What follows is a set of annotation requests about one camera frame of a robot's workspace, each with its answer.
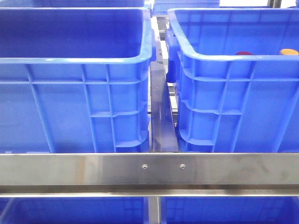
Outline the blue crate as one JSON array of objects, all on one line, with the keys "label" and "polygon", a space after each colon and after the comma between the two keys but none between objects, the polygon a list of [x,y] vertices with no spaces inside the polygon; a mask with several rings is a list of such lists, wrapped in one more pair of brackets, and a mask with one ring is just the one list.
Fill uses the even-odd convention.
[{"label": "blue crate", "polygon": [[180,150],[298,152],[299,58],[280,54],[299,48],[298,9],[175,8],[168,17]]},{"label": "blue crate", "polygon": [[16,198],[2,224],[147,224],[142,197]]},{"label": "blue crate", "polygon": [[0,10],[0,151],[149,149],[145,8]]},{"label": "blue crate", "polygon": [[153,0],[1,0],[0,7],[145,7]]},{"label": "blue crate", "polygon": [[297,224],[296,197],[166,197],[168,224]]},{"label": "blue crate", "polygon": [[154,15],[167,15],[173,8],[218,8],[219,0],[156,0],[153,6]]}]

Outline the blue crate front left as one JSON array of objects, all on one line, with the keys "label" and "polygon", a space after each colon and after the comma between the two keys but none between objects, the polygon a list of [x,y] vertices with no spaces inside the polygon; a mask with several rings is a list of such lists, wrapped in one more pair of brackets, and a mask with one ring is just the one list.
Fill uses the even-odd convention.
[{"label": "blue crate front left", "polygon": [[145,8],[0,10],[0,151],[149,149]]}]

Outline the blue crate lower right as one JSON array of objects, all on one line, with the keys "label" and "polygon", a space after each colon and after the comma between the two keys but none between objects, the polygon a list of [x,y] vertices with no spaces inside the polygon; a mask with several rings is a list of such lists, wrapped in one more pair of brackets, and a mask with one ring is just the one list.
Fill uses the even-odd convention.
[{"label": "blue crate lower right", "polygon": [[168,224],[297,224],[296,197],[166,197]]}]

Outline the steel rack front rail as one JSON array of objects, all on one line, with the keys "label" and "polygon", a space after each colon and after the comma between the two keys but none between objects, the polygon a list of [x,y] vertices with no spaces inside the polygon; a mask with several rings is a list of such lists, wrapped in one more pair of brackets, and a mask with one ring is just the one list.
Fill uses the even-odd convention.
[{"label": "steel rack front rail", "polygon": [[2,154],[1,197],[297,196],[286,154]]}]

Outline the blue crate back left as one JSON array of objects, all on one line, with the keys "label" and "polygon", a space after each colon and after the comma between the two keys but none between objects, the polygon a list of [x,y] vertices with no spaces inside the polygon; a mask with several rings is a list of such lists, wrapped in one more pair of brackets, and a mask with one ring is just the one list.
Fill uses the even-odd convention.
[{"label": "blue crate back left", "polygon": [[153,0],[1,0],[0,7],[145,7]]}]

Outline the red mushroom push button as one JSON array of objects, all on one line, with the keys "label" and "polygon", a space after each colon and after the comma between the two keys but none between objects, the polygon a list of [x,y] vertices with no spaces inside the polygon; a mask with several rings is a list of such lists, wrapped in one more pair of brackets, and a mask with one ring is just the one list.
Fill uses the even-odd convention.
[{"label": "red mushroom push button", "polygon": [[239,51],[236,53],[236,55],[240,56],[240,55],[253,55],[253,54],[248,51]]}]

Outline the blue crate lower left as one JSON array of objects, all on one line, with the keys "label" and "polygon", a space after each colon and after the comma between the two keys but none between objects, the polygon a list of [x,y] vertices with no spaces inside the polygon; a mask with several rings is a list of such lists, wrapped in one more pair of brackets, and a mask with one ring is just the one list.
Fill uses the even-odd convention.
[{"label": "blue crate lower left", "polygon": [[16,198],[2,224],[147,224],[142,197]]}]

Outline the yellow push button top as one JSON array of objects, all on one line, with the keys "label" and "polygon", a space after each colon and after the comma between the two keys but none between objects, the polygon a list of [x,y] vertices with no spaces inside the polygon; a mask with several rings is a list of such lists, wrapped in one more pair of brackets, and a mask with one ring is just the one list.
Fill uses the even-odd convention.
[{"label": "yellow push button top", "polygon": [[280,50],[281,55],[298,56],[299,52],[295,49],[282,49]]}]

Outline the blue crate front right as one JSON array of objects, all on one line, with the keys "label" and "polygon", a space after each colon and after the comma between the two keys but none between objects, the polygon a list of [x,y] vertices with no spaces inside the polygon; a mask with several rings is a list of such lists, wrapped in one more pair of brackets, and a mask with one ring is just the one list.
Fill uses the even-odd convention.
[{"label": "blue crate front right", "polygon": [[299,58],[280,54],[299,48],[298,9],[175,8],[168,17],[180,150],[298,152]]}]

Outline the blue crate back right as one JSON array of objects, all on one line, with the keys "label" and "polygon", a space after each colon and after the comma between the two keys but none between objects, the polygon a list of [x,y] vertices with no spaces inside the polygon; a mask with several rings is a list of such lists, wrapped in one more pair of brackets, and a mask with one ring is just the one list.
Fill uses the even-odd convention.
[{"label": "blue crate back right", "polygon": [[219,0],[156,0],[153,6],[154,15],[167,15],[173,8],[218,8]]}]

